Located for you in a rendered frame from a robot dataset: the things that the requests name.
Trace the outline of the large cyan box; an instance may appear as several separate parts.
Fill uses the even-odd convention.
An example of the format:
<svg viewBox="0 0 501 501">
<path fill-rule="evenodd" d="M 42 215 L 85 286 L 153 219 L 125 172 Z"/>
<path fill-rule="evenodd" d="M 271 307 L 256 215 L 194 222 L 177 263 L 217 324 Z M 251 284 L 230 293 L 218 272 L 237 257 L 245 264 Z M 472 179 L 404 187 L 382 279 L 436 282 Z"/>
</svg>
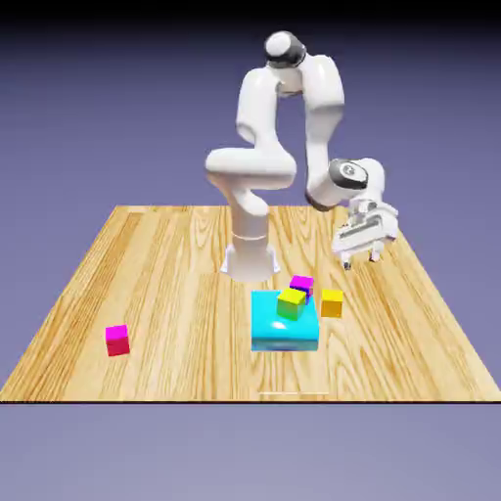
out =
<svg viewBox="0 0 501 501">
<path fill-rule="evenodd" d="M 314 298 L 309 300 L 297 320 L 290 320 L 277 313 L 279 293 L 251 292 L 251 350 L 316 351 L 320 330 Z"/>
</svg>

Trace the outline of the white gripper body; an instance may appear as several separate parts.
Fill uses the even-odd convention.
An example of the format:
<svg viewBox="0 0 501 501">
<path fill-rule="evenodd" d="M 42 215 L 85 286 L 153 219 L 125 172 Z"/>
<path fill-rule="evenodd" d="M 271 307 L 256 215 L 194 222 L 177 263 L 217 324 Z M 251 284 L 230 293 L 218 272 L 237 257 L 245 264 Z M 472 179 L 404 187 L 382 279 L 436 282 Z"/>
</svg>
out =
<svg viewBox="0 0 501 501">
<path fill-rule="evenodd" d="M 351 257 L 367 251 L 374 243 L 392 242 L 398 235 L 398 210 L 385 203 L 370 202 L 366 212 L 350 210 L 347 222 L 335 231 L 332 249 L 335 256 Z"/>
</svg>

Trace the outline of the small red cube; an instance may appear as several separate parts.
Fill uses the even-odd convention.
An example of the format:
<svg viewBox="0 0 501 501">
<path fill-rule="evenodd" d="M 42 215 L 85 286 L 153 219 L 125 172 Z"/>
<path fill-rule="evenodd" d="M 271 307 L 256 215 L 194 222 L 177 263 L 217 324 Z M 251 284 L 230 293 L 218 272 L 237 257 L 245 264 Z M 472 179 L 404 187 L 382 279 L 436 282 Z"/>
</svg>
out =
<svg viewBox="0 0 501 501">
<path fill-rule="evenodd" d="M 125 324 L 107 327 L 105 341 L 109 357 L 130 352 L 128 330 Z"/>
</svg>

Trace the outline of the small green cube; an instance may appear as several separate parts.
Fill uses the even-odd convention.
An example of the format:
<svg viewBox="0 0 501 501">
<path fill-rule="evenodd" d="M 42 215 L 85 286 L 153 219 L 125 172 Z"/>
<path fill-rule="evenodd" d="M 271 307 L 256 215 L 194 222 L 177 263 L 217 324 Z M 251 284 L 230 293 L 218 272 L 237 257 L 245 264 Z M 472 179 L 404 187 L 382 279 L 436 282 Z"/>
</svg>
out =
<svg viewBox="0 0 501 501">
<path fill-rule="evenodd" d="M 305 291 L 286 288 L 277 296 L 277 314 L 289 320 L 297 321 L 305 305 Z"/>
</svg>

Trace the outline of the small orange cube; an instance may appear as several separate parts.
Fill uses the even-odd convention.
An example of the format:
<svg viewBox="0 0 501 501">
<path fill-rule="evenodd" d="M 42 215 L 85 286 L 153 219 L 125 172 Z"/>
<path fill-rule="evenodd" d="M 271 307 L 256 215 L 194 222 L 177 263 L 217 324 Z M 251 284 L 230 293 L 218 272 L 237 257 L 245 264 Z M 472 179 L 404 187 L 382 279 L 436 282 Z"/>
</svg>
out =
<svg viewBox="0 0 501 501">
<path fill-rule="evenodd" d="M 323 289 L 321 293 L 321 316 L 324 318 L 341 318 L 343 292 L 341 290 Z"/>
</svg>

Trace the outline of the small purple cube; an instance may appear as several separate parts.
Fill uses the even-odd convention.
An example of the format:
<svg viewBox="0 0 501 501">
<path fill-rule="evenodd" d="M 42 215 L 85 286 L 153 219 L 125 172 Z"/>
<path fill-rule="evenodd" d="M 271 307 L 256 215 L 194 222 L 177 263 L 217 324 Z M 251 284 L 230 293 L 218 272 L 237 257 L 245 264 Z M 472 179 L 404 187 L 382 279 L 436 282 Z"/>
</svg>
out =
<svg viewBox="0 0 501 501">
<path fill-rule="evenodd" d="M 305 303 L 308 304 L 313 295 L 314 279 L 310 276 L 294 275 L 290 282 L 290 288 L 305 292 Z"/>
</svg>

